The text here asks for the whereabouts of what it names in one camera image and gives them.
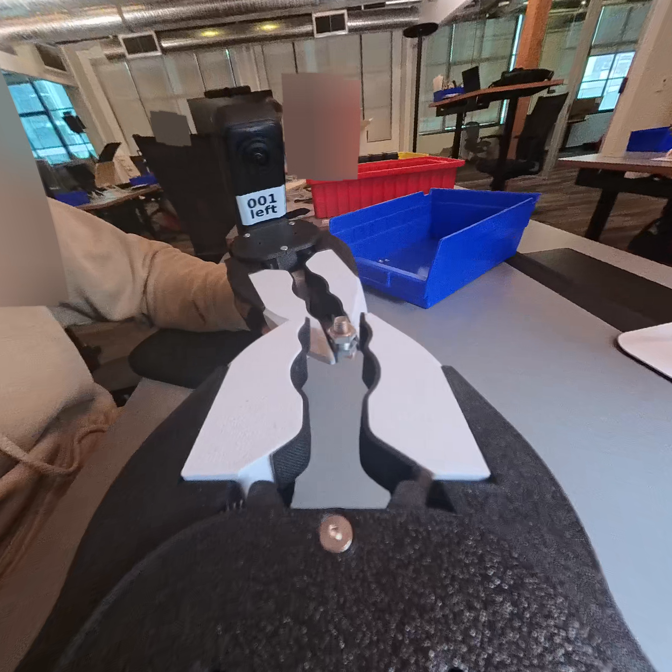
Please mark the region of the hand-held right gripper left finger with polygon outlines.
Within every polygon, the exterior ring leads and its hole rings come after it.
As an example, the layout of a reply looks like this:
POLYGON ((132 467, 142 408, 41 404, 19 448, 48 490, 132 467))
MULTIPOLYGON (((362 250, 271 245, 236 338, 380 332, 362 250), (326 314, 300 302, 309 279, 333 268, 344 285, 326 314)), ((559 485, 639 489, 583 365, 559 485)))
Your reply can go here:
POLYGON ((231 481, 247 495, 256 482, 291 497, 311 452, 308 319, 255 340, 226 370, 181 469, 187 482, 231 481))

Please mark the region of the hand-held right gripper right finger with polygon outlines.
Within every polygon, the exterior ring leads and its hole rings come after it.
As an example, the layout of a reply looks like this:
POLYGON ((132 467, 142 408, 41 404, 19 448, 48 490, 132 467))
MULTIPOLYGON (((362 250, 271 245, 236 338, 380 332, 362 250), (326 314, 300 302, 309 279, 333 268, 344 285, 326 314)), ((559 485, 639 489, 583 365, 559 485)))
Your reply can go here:
POLYGON ((441 363, 372 313, 362 315, 360 335, 365 474, 388 492, 404 481, 488 480, 491 470, 441 363))

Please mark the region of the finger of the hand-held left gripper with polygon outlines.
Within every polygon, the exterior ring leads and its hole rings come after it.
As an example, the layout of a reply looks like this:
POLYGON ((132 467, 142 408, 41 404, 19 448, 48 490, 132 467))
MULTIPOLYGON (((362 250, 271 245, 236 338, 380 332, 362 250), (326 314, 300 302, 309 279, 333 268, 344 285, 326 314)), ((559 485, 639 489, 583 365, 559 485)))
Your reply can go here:
POLYGON ((359 326, 362 314, 368 310, 357 270, 352 270, 334 250, 316 252, 306 262, 307 280, 316 283, 315 298, 325 315, 347 316, 353 326, 359 326))
POLYGON ((250 281, 263 304, 263 315, 270 329, 286 322, 309 319, 306 302, 293 289, 292 275, 283 270, 264 269, 250 274, 250 281))

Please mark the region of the steel hex nut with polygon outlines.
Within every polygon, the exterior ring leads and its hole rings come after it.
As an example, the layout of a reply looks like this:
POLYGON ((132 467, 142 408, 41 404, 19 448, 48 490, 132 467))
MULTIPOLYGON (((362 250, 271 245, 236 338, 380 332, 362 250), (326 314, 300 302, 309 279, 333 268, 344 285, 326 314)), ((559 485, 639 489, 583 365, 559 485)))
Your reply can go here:
POLYGON ((336 354, 351 356, 356 353, 358 332, 347 316, 335 317, 326 333, 336 354))

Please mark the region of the steel hex bolt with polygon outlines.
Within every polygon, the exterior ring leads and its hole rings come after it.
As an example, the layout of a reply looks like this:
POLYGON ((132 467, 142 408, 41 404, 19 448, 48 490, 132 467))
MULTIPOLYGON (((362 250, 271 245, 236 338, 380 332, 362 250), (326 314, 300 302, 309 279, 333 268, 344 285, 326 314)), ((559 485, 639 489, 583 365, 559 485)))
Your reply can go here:
POLYGON ((334 365, 337 363, 331 343, 322 331, 310 331, 309 355, 324 364, 334 365))

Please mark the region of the blue plastic bin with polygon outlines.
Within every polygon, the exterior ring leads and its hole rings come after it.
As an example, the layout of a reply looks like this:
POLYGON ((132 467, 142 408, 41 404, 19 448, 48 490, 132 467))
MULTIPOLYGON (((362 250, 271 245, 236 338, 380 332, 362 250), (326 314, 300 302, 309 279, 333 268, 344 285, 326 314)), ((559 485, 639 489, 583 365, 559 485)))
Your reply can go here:
POLYGON ((430 308, 514 256, 536 192, 431 189, 330 219, 362 284, 430 308))
POLYGON ((634 130, 630 133, 626 151, 629 153, 667 153, 671 150, 671 127, 634 130))

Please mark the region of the person's left forearm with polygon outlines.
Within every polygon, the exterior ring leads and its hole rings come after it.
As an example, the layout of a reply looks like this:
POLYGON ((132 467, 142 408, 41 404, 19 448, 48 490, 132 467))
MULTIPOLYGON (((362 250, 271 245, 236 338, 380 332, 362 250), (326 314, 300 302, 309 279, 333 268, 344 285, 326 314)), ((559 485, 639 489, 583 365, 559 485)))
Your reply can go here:
POLYGON ((63 326, 134 319, 160 329, 248 331, 225 265, 122 232, 54 199, 48 205, 68 290, 49 309, 63 326))

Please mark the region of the black mesh office chair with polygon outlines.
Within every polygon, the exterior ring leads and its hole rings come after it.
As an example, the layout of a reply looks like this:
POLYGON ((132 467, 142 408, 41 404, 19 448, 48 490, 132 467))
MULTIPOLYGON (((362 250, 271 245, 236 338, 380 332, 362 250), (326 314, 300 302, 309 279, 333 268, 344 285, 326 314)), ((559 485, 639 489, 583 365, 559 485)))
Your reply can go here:
POLYGON ((191 135, 188 146, 166 145, 138 134, 133 139, 196 256, 218 263, 228 252, 227 237, 236 226, 237 211, 211 138, 191 135))

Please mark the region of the black wrist rest pad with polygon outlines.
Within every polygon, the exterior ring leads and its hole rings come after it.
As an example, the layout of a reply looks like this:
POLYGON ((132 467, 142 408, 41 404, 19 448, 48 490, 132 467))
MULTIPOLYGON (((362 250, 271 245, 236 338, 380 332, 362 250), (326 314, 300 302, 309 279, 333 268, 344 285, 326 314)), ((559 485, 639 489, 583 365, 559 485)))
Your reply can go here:
POLYGON ((195 389, 263 335, 262 331, 159 329, 132 350, 128 363, 141 378, 195 389))

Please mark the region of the red plastic bin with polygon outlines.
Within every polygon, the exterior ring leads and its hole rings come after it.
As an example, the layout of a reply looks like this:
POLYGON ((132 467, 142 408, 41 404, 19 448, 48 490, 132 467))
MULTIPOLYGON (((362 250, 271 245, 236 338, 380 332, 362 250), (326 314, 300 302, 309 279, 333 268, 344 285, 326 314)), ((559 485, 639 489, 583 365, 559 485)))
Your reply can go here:
POLYGON ((452 189, 463 159, 416 156, 359 164, 357 178, 341 181, 307 180, 315 215, 334 218, 431 189, 452 189))

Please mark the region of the black floor lamp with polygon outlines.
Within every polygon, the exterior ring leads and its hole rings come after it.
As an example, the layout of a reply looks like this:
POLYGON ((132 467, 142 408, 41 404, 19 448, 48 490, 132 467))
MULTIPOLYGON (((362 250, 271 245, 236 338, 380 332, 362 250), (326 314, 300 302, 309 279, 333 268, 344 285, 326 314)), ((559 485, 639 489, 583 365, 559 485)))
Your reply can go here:
POLYGON ((405 39, 415 42, 415 88, 413 98, 413 133, 411 137, 411 151, 417 150, 417 138, 419 129, 419 103, 421 97, 422 80, 422 59, 424 38, 434 34, 438 30, 439 24, 434 21, 423 21, 414 26, 409 26, 402 31, 405 39))

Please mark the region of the person's torso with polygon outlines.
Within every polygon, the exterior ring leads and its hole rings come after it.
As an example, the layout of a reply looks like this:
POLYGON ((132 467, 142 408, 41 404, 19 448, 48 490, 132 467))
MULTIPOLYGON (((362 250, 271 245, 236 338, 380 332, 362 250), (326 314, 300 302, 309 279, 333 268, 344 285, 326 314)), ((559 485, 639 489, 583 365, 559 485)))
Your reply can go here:
POLYGON ((1 577, 25 555, 119 412, 47 308, 1 309, 1 577))

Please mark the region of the white document stand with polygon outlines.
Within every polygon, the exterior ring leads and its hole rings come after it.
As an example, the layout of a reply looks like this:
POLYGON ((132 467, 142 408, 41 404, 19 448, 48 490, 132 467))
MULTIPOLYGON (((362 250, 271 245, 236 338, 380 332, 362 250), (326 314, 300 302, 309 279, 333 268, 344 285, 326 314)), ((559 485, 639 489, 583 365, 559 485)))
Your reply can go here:
POLYGON ((671 380, 671 323, 623 332, 616 344, 627 356, 671 380))

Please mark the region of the wooden standing desk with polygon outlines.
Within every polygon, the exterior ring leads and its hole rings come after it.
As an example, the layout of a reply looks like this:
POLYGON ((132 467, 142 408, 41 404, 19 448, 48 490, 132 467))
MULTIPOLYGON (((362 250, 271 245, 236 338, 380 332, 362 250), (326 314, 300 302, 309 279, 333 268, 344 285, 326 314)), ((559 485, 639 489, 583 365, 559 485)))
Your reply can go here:
POLYGON ((474 102, 474 104, 482 102, 491 104, 493 102, 509 100, 510 103, 508 104, 505 117, 503 139, 501 140, 499 149, 499 160, 505 161, 509 154, 519 100, 521 98, 529 98, 545 89, 551 89, 563 85, 564 83, 563 79, 547 79, 504 87, 489 87, 460 95, 449 96, 440 101, 434 101, 429 106, 435 108, 437 117, 449 116, 452 114, 457 115, 450 155, 451 158, 457 159, 460 154, 462 127, 464 125, 464 115, 467 106, 472 102, 474 102))

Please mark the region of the black backpack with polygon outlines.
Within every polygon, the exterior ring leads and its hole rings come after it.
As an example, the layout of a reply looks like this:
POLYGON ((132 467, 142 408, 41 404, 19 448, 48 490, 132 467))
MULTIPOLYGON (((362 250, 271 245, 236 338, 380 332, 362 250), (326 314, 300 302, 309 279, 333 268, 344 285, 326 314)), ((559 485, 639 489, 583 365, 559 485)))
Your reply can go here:
POLYGON ((490 84, 490 88, 503 88, 511 86, 527 85, 528 83, 536 83, 551 80, 554 76, 553 70, 549 69, 525 69, 514 68, 510 71, 504 71, 498 80, 490 84))

